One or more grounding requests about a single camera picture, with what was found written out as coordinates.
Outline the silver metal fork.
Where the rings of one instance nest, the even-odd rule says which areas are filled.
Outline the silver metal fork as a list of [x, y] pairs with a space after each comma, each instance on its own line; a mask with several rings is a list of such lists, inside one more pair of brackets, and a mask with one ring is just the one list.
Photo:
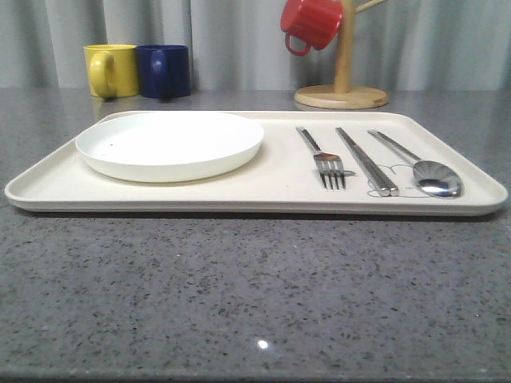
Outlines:
[[327, 191], [345, 189], [346, 175], [340, 156], [324, 152], [304, 127], [296, 127], [295, 129], [313, 151], [313, 159], [323, 188]]

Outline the white round plate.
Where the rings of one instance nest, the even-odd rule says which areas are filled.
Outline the white round plate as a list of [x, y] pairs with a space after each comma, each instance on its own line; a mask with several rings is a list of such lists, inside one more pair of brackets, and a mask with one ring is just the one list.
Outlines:
[[154, 112], [97, 123], [75, 140], [95, 171], [120, 180], [168, 183], [199, 180], [249, 162], [263, 127], [222, 112]]

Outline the silver metal spoon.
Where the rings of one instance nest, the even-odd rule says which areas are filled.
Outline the silver metal spoon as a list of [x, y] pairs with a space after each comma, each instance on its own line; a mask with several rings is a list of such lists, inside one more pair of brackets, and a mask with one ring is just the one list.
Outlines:
[[420, 191], [441, 199], [455, 199], [462, 196], [464, 184], [452, 168], [437, 161], [422, 159], [383, 132], [375, 129], [369, 129], [367, 132], [393, 150], [410, 158], [413, 162], [414, 181]]

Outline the cream rabbit serving tray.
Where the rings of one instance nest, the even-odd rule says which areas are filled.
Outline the cream rabbit serving tray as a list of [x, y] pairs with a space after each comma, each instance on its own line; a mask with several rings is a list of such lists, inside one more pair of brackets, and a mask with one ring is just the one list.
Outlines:
[[[407, 116], [377, 112], [253, 111], [262, 124], [262, 148], [247, 165], [222, 176], [178, 184], [115, 180], [92, 170], [68, 142], [12, 179], [7, 199], [28, 211], [236, 211], [362, 215], [486, 215], [501, 208], [506, 189]], [[296, 127], [306, 128], [324, 151], [341, 156], [352, 174], [345, 189], [327, 191], [311, 151]], [[335, 131], [345, 132], [398, 186], [380, 196]], [[367, 131], [385, 133], [420, 157], [451, 167], [464, 191], [456, 199], [420, 192], [410, 166]]]

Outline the wooden mug tree stand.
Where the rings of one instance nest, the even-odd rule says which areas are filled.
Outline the wooden mug tree stand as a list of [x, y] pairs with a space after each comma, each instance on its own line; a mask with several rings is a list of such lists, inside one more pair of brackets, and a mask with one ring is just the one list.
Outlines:
[[344, 17], [338, 32], [334, 82], [303, 87], [295, 92], [294, 99], [301, 105], [322, 109], [372, 109], [386, 105], [388, 96], [383, 90], [351, 84], [355, 16], [383, 1], [367, 1], [360, 6], [355, 1], [341, 3]]

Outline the dark blue mug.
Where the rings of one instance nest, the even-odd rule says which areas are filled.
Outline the dark blue mug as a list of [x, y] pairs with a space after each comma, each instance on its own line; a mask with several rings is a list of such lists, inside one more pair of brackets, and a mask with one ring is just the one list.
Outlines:
[[143, 97], [168, 99], [191, 94], [186, 45], [138, 45], [136, 59]]

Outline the red ribbed mug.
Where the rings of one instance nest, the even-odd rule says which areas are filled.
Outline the red ribbed mug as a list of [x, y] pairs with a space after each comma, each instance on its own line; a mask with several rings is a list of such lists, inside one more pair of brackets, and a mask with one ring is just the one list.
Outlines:
[[343, 4], [338, 1], [289, 0], [280, 19], [285, 46], [296, 56], [311, 48], [323, 50], [338, 33], [343, 21]]

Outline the yellow mug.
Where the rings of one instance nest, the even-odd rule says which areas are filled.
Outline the yellow mug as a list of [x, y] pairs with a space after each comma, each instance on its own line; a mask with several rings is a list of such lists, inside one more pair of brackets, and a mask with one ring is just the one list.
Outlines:
[[83, 50], [93, 97], [109, 99], [139, 93], [135, 45], [87, 45]]

